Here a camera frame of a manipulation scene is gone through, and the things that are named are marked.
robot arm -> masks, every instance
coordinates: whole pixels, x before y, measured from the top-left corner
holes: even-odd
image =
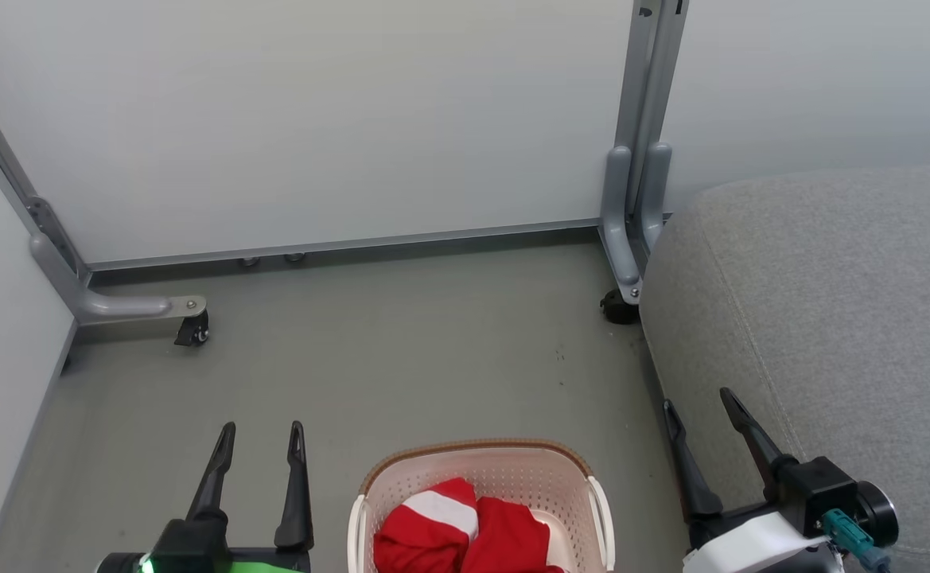
[[[301,422],[291,423],[287,463],[290,466],[282,521],[272,548],[230,548],[228,515],[220,508],[224,475],[232,467],[235,422],[224,424],[185,519],[172,519],[153,550],[113,552],[96,573],[309,573],[313,518],[309,510],[309,478],[305,467],[305,435]]]
[[[691,552],[684,573],[842,572],[854,554],[873,573],[888,573],[881,548],[897,541],[893,504],[875,485],[854,481],[825,457],[800,463],[780,452],[729,388],[719,391],[733,428],[744,435],[762,475],[765,501],[724,512],[709,490],[676,407],[663,404]]]

metal bracket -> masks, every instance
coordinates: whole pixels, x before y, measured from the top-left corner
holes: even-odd
[[[108,297],[87,289],[65,263],[61,251],[41,233],[29,237],[29,253],[37,261],[51,286],[72,310],[80,326],[133,322],[159,318],[195,317],[206,312],[206,298]]]
[[[65,232],[64,226],[61,226],[60,221],[58,221],[51,204],[42,197],[29,197],[25,200],[25,210],[33,218],[37,228],[51,240],[51,243],[54,243],[54,246],[57,247],[61,254],[61,258],[64,258],[68,267],[75,273],[76,278],[82,279],[84,273],[86,273],[86,265],[83,264],[83,259],[80,258],[72,241],[68,239],[68,233]]]
[[[636,239],[645,249],[645,257],[652,253],[655,242],[662,232],[665,214],[662,211],[666,196],[666,178],[669,175],[669,160],[673,148],[667,142],[654,142],[645,152],[645,167],[642,171],[642,185],[638,189],[635,202]]]
[[[642,275],[631,249],[631,240],[628,239],[625,216],[631,160],[631,149],[627,146],[615,146],[606,155],[606,178],[599,209],[599,238],[602,239],[621,297],[625,303],[636,305],[642,290]]]

metal frame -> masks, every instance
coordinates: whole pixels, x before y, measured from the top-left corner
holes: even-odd
[[[89,269],[58,222],[50,203],[37,195],[34,186],[0,131],[0,189],[29,231],[29,253],[40,266],[61,300],[76,317],[76,324],[88,326],[112,322],[136,322],[162,318],[200,319],[206,322],[206,298],[188,297],[107,297],[86,287]],[[202,338],[205,341],[205,324]],[[178,340],[178,344],[189,341]]]
[[[162,316],[194,316],[180,313],[177,304],[199,301],[199,297],[146,298],[142,304],[134,298],[101,297],[86,290],[91,271],[111,271],[180,264],[196,261],[255,258],[270,255],[304,253],[374,247],[381,244],[424,243],[432,240],[471,238],[471,236],[511,235],[519,232],[540,232],[548,229],[582,228],[598,224],[613,275],[625,303],[636,305],[640,300],[640,284],[647,258],[664,221],[662,200],[671,159],[671,148],[659,142],[666,102],[671,87],[684,15],[690,0],[659,0],[656,14],[633,5],[629,32],[627,63],[621,87],[621,105],[617,114],[617,134],[614,148],[606,160],[606,177],[599,219],[559,221],[553,224],[518,225],[515,228],[482,228],[465,232],[428,233],[424,236],[399,236],[377,240],[348,240],[332,244],[306,244],[298,247],[276,247],[242,251],[222,251],[203,255],[180,255],[156,259],[115,261],[87,265],[62,228],[53,207],[39,197],[29,182],[21,164],[11,152],[0,131],[0,186],[33,238],[31,251],[51,283],[58,287],[65,304],[72,308],[80,324],[127,322]],[[50,248],[60,255],[75,276],[78,287],[65,282],[64,268],[54,265]],[[205,301],[197,302],[205,308]]]
[[[632,306],[639,304],[645,266],[666,218],[662,205],[672,148],[659,135],[690,3],[660,0],[654,33],[647,10],[638,8],[632,19],[617,140],[606,156],[599,222],[613,278],[624,302]],[[649,37],[652,50],[646,66]],[[636,95],[639,105],[632,112]]]

floor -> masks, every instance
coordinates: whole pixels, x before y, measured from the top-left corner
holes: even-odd
[[[145,551],[184,516],[229,420],[228,540],[269,545],[294,419],[307,433],[317,572],[345,570],[348,511],[376,462],[494,436],[573,447],[613,508],[617,571],[679,571],[687,542],[647,351],[638,326],[599,315],[611,283],[601,247],[588,236],[508,246],[320,254],[105,287],[205,294],[211,340],[174,347],[164,330],[72,349],[10,498],[0,572],[90,573],[108,552]]]

plastic basket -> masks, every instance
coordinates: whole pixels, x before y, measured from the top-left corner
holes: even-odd
[[[555,442],[497,439],[419,447],[377,464],[348,518],[348,573],[377,573],[373,536],[387,514],[450,478],[467,479],[479,497],[527,505],[551,530],[551,565],[569,573],[613,570],[613,518],[585,460]]]

